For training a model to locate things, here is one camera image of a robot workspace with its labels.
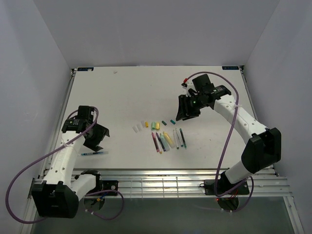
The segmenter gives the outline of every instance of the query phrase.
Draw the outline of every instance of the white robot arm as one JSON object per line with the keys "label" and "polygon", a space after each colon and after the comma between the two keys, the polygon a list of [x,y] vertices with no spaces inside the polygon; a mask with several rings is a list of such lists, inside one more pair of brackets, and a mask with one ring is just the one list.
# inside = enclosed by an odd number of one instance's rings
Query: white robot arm
{"label": "white robot arm", "polygon": [[[179,110],[176,120],[187,120],[200,115],[200,109],[211,107],[232,123],[235,113],[235,99],[223,85],[215,87],[207,74],[183,83],[185,95],[179,96]],[[281,133],[268,129],[238,106],[235,129],[243,138],[246,147],[241,160],[221,174],[218,191],[225,192],[243,179],[278,162],[281,159]]]}
{"label": "white robot arm", "polygon": [[94,109],[79,106],[77,116],[65,121],[62,128],[61,145],[65,148],[53,157],[49,172],[41,184],[34,184],[32,196],[41,217],[73,218],[78,210],[79,201],[89,191],[101,191],[102,181],[97,171],[88,170],[71,183],[74,165],[82,145],[93,151],[102,149],[98,144],[109,130],[97,123],[83,136],[78,137],[93,124]]}

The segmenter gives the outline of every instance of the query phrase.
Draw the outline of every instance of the glass panel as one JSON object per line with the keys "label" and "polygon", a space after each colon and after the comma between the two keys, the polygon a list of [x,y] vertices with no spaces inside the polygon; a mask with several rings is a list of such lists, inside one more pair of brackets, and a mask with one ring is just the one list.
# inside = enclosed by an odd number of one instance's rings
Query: glass panel
{"label": "glass panel", "polygon": [[[120,205],[119,199],[106,199],[99,213],[113,216]],[[123,213],[115,220],[104,221],[86,213],[81,203],[75,218],[49,218],[33,225],[32,234],[294,233],[282,197],[254,197],[234,214],[196,206],[219,208],[215,198],[126,199]]]}

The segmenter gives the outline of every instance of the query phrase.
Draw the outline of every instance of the yellow cap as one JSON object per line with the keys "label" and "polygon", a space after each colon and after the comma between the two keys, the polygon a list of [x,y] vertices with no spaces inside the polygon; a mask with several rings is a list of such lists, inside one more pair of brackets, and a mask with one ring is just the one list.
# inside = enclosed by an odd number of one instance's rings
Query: yellow cap
{"label": "yellow cap", "polygon": [[156,122],[156,130],[159,130],[160,129],[160,123],[159,122]]}

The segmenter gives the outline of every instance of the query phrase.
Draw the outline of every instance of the white table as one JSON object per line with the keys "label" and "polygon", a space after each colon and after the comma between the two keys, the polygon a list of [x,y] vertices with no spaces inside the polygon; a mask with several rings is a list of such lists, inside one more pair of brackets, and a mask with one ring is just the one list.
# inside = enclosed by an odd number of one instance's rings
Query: white table
{"label": "white table", "polygon": [[[239,91],[240,104],[253,115],[245,84],[239,70],[222,70],[221,66],[152,66],[95,67],[78,71],[66,107],[65,117],[80,105],[99,109],[98,123],[110,130],[101,146],[105,155],[78,156],[76,169],[214,169],[217,167],[230,124],[211,108],[187,121],[175,120],[178,96],[184,93],[183,80],[198,71],[211,71],[230,80]],[[229,85],[209,75],[215,86]],[[135,133],[132,127],[149,122],[149,128]],[[187,150],[171,149],[159,154],[151,136],[152,121],[162,120],[160,132],[172,136],[174,128],[182,128]],[[240,160],[245,144],[234,131],[222,168]],[[82,147],[80,153],[90,152]]]}

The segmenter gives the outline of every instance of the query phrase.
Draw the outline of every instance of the white wall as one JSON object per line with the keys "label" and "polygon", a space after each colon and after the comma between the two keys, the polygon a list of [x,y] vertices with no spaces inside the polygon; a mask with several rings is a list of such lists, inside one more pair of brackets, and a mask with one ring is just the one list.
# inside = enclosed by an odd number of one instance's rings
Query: white wall
{"label": "white wall", "polygon": [[243,65],[279,0],[34,0],[71,68]]}
{"label": "white wall", "polygon": [[312,1],[281,0],[246,64],[260,121],[282,133],[277,171],[287,176],[312,233]]}
{"label": "white wall", "polygon": [[[47,148],[70,69],[32,0],[0,0],[0,230],[15,234],[20,224],[4,205],[14,175]],[[23,218],[32,177],[15,183],[10,202]]]}

